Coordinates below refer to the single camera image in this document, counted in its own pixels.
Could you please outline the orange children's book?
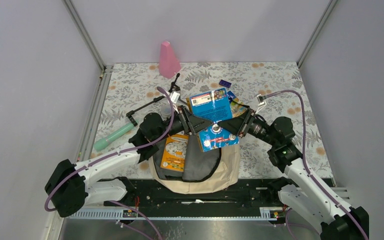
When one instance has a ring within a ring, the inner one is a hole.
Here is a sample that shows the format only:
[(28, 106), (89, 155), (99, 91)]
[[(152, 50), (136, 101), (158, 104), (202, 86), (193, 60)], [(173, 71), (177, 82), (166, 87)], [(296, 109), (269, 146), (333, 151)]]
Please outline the orange children's book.
[(183, 134), (168, 137), (164, 144), (160, 167), (183, 173), (188, 141), (189, 137)]

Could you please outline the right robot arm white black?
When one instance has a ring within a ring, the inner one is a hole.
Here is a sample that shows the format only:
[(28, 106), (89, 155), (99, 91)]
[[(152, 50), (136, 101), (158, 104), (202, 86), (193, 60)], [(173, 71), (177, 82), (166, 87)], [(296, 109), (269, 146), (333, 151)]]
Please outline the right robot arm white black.
[(271, 146), (267, 152), (270, 162), (286, 175), (271, 182), (266, 193), (271, 205), (287, 205), (311, 224), (322, 240), (369, 239), (368, 212), (349, 204), (309, 167), (305, 150), (293, 143), (296, 134), (290, 118), (277, 117), (268, 124), (248, 109), (218, 125), (237, 137), (251, 135)]

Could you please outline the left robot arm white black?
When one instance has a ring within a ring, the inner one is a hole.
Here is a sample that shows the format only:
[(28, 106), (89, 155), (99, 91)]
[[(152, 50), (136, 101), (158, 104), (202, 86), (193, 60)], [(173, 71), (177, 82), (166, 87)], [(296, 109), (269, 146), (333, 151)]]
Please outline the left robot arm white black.
[(104, 178), (124, 167), (148, 160), (157, 151), (157, 143), (183, 132), (196, 135), (213, 122), (193, 115), (184, 106), (171, 111), (164, 120), (155, 112), (147, 114), (136, 134), (122, 146), (101, 156), (72, 163), (66, 159), (58, 163), (45, 185), (47, 212), (58, 212), (69, 217), (83, 206), (119, 201), (128, 206), (135, 200), (135, 192), (120, 179)]

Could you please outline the blue round-logo book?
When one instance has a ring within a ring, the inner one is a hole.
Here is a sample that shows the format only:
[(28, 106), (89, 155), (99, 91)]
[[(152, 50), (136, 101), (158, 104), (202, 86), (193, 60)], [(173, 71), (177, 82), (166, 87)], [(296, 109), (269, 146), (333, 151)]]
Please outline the blue round-logo book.
[(220, 121), (233, 118), (225, 88), (190, 96), (186, 102), (193, 115), (210, 121), (210, 126), (197, 134), (202, 152), (209, 152), (239, 143), (238, 137), (218, 125)]

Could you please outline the cream canvas backpack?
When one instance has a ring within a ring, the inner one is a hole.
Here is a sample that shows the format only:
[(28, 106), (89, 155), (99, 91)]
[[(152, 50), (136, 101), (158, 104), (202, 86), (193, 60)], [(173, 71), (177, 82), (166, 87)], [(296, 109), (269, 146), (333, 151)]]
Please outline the cream canvas backpack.
[(238, 144), (202, 152), (196, 136), (191, 136), (185, 149), (183, 172), (165, 169), (165, 141), (156, 144), (159, 150), (148, 160), (152, 177), (178, 194), (209, 194), (237, 183), (241, 150)]

